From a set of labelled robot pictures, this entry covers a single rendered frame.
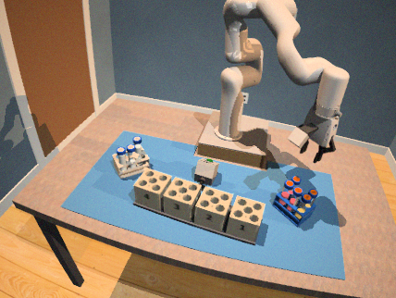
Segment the blue tube rack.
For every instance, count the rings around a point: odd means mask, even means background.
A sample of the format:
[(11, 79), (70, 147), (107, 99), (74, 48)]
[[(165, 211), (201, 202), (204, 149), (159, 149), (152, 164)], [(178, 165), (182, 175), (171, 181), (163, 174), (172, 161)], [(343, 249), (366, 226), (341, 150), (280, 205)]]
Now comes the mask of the blue tube rack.
[[(282, 192), (282, 191), (281, 191)], [(296, 227), (299, 227), (302, 223), (304, 223), (310, 216), (312, 216), (316, 205), (313, 204), (311, 207), (307, 207), (304, 213), (301, 213), (298, 211), (298, 205), (301, 202), (299, 199), (299, 202), (297, 205), (291, 205), (290, 204), (290, 199), (291, 199), (291, 194), (288, 199), (284, 199), (281, 197), (281, 192), (276, 194), (273, 206), (283, 215), (285, 216), (290, 222), (292, 222)], [(285, 205), (282, 205), (278, 200), (279, 198), (286, 203)], [(291, 207), (293, 211), (289, 211), (287, 209), (287, 206)], [(297, 218), (295, 216), (295, 213), (298, 213), (302, 218)], [(298, 224), (299, 223), (299, 224)]]

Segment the clear conical tube with red liquid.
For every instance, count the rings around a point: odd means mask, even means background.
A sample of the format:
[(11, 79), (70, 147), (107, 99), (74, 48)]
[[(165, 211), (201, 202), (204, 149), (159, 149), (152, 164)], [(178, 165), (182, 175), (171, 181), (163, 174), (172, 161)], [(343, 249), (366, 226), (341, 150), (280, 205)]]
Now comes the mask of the clear conical tube with red liquid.
[[(290, 194), (291, 194), (291, 190), (294, 187), (294, 182), (291, 180), (286, 180), (284, 183), (284, 187), (281, 193), (281, 197), (284, 199), (288, 199)], [(282, 200), (278, 200), (282, 205), (285, 205), (285, 203)]]

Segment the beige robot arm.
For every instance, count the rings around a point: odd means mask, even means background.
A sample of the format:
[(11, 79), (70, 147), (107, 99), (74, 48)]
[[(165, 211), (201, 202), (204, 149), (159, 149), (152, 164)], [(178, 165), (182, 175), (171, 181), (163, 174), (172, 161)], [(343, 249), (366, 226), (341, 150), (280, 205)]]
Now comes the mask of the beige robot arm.
[(219, 124), (215, 128), (219, 139), (237, 141), (242, 137), (244, 98), (241, 89), (257, 85), (262, 77), (263, 47), (256, 39), (248, 39), (243, 19), (262, 18), (278, 41), (278, 61), (292, 82), (300, 86), (320, 82), (313, 106), (315, 112), (327, 118), (341, 117), (340, 104), (349, 74), (342, 68), (332, 67), (322, 57), (301, 58), (292, 41), (301, 29), (295, 14), (293, 0), (227, 0), (225, 3), (226, 59), (232, 64), (245, 65), (229, 67), (221, 73), (221, 106)]

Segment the light blue bench mat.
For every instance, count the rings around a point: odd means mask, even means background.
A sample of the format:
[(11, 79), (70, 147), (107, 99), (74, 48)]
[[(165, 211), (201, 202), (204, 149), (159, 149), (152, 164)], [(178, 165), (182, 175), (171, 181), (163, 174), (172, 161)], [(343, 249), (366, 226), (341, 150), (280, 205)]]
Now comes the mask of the light blue bench mat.
[[(268, 161), (267, 171), (219, 163), (217, 176), (206, 187), (265, 204), (255, 245), (201, 230), (158, 215), (136, 205), (134, 187), (143, 174), (121, 179), (113, 156), (119, 147), (142, 138), (142, 148), (150, 158), (150, 169), (176, 178), (194, 181), (198, 160), (197, 145), (180, 143), (140, 133), (122, 131), (61, 207), (104, 223), (193, 250), (220, 255), (257, 265), (275, 267), (321, 277), (345, 280), (340, 225), (331, 174)], [(286, 180), (301, 178), (303, 194), (318, 191), (316, 208), (296, 227), (274, 206), (276, 194)]]

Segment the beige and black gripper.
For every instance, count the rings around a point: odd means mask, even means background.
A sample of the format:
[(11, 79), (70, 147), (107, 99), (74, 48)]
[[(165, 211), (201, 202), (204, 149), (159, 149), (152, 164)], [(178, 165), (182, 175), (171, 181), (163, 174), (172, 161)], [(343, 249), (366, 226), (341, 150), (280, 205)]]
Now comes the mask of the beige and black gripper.
[[(311, 107), (305, 118), (303, 125), (299, 127), (301, 128), (302, 126), (307, 125), (309, 123), (312, 123), (318, 127), (318, 130), (309, 134), (310, 135), (309, 139), (319, 144), (318, 152), (316, 153), (314, 159), (314, 163), (316, 163), (317, 161), (319, 162), (321, 160), (322, 154), (336, 151), (334, 138), (339, 124), (339, 117), (334, 117), (334, 118), (323, 117), (317, 114), (313, 109), (313, 107)], [(300, 154), (306, 151), (307, 146), (309, 144), (308, 140), (301, 148)], [(328, 144), (329, 147), (327, 148)]]

